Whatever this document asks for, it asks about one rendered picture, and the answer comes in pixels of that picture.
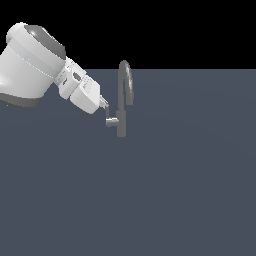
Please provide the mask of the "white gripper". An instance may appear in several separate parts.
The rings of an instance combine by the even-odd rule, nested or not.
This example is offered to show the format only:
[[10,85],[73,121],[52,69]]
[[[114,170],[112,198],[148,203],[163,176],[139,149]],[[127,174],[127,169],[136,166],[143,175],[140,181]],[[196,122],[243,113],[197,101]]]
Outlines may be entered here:
[[109,107],[107,100],[100,96],[100,85],[70,58],[66,58],[55,83],[63,99],[69,99],[88,114],[93,114],[99,106],[104,109]]

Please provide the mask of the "grey faucet handle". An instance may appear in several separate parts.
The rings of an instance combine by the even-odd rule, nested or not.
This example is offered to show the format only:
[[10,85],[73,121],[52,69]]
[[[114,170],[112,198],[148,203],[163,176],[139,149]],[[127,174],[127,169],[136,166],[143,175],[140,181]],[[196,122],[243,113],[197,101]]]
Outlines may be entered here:
[[106,111],[106,126],[113,127],[119,124],[119,119],[117,117],[111,117],[109,113],[109,107],[105,108]]

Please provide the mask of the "grey gooseneck faucet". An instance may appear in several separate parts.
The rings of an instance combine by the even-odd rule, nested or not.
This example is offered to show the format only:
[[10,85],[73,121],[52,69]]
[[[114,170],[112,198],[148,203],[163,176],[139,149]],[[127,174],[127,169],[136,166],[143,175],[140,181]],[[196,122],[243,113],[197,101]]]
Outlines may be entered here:
[[134,100],[133,78],[129,63],[123,60],[118,69],[118,119],[117,136],[126,136],[126,111],[124,105],[132,105]]

